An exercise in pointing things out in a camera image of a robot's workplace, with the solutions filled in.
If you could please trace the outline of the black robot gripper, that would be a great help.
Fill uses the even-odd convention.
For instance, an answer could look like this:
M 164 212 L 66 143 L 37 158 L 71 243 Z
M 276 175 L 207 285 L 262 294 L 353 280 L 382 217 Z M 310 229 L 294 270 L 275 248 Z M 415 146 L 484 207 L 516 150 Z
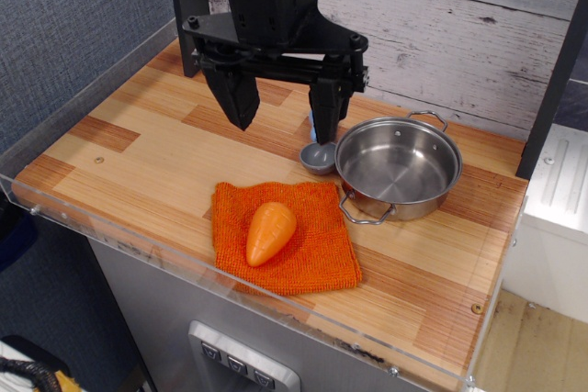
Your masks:
M 316 140 L 334 141 L 350 97 L 367 86 L 367 38 L 324 17 L 318 0 L 228 1 L 229 12 L 183 24 L 227 119 L 241 130 L 251 125 L 260 104 L 255 77 L 311 84 Z

